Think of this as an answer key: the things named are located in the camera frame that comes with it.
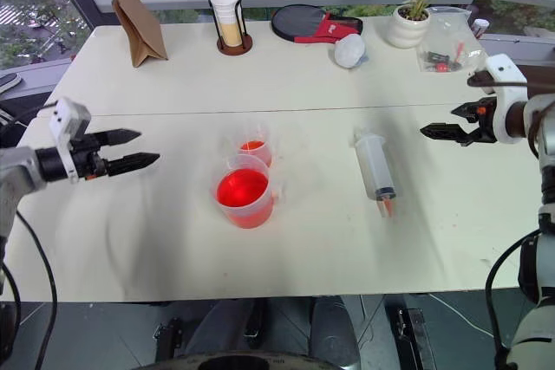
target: white flower pot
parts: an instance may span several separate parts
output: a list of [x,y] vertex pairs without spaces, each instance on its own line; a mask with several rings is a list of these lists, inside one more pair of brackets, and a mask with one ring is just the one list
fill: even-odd
[[393,12],[387,38],[389,43],[397,48],[413,48],[424,39],[430,26],[430,15],[428,14],[423,21],[410,21],[399,15],[399,9],[402,7],[406,6],[399,6]]

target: floor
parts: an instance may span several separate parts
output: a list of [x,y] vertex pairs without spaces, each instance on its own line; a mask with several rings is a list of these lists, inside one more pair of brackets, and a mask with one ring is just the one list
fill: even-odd
[[[482,291],[436,294],[475,325],[489,331]],[[495,292],[506,340],[532,307],[517,289]],[[493,343],[429,295],[405,295],[409,308],[421,308],[438,370],[493,368]],[[343,301],[353,322],[363,370],[400,369],[381,295],[349,295]],[[213,307],[214,301],[172,302],[165,306],[118,303],[63,303],[49,344],[44,370],[129,369],[153,362],[154,330],[180,317],[184,342]],[[26,303],[23,324],[3,370],[29,369],[49,317],[49,304]],[[272,298],[262,349],[307,354],[310,298]]]

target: black cable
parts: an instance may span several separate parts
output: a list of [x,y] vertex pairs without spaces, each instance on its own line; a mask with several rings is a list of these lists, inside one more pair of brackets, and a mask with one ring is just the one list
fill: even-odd
[[2,128],[0,128],[0,137],[3,134],[5,134],[8,130],[10,130],[19,120],[23,119],[24,117],[29,116],[30,114],[40,112],[41,110],[44,110],[45,108],[54,107],[57,103],[58,102],[55,101],[53,103],[45,104],[44,106],[32,107],[29,110],[25,110],[23,113],[18,114],[16,117],[14,117],[8,123],[3,125]]
[[473,77],[467,80],[469,87],[527,87],[537,88],[538,90],[555,90],[555,84],[547,84],[543,82],[523,82],[523,81],[475,81]]
[[29,234],[35,242],[36,248],[38,249],[39,255],[41,255],[42,262],[44,263],[44,268],[49,276],[50,290],[52,291],[52,310],[50,312],[49,325],[46,328],[46,333],[42,339],[41,350],[39,351],[38,357],[36,358],[35,370],[40,370],[42,367],[42,362],[44,361],[44,355],[46,354],[46,347],[49,344],[50,336],[52,335],[52,329],[54,329],[54,323],[56,322],[56,314],[58,311],[58,295],[56,293],[56,283],[54,282],[54,274],[52,273],[52,268],[50,268],[49,259],[46,258],[44,250],[42,249],[41,242],[39,242],[35,231],[30,226],[25,218],[21,215],[19,211],[16,211],[17,218],[21,220],[23,225],[27,228]]
[[10,343],[7,346],[7,351],[2,352],[3,357],[10,357],[11,351],[14,348],[14,343],[16,342],[17,331],[19,331],[19,324],[21,324],[21,298],[19,296],[19,290],[17,289],[16,280],[11,274],[6,263],[2,264],[3,273],[6,275],[6,279],[10,284],[11,293],[14,295],[14,303],[16,304],[16,321],[14,322],[14,336],[12,337]]
[[497,275],[498,270],[501,267],[501,264],[516,250],[518,249],[522,243],[529,237],[534,237],[540,234],[539,230],[535,230],[532,233],[527,234],[526,236],[522,237],[509,247],[505,252],[499,256],[499,259],[495,262],[492,269],[489,271],[489,275],[487,275],[486,279],[486,305],[487,305],[487,313],[489,314],[490,322],[492,323],[492,334],[493,334],[493,342],[495,343],[495,351],[499,353],[502,350],[505,350],[506,347],[503,345],[503,341],[501,340],[501,332],[500,332],[500,325],[497,320],[497,315],[495,314],[495,308],[493,307],[493,297],[492,297],[492,286],[493,286],[493,279],[495,275]]

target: white plastic bag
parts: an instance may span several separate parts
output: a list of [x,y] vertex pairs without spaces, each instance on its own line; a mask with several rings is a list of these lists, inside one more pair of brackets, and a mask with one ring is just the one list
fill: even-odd
[[470,10],[450,6],[428,8],[430,27],[416,49],[422,71],[472,71],[486,54],[468,27]]

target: small plastic cup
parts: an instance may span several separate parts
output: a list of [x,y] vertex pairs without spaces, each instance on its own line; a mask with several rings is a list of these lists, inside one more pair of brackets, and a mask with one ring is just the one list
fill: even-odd
[[247,120],[232,133],[232,143],[238,153],[256,156],[271,165],[271,138],[268,126],[259,120]]
[[212,175],[211,193],[230,221],[243,229],[263,224],[273,210],[268,166],[251,155],[224,159]]

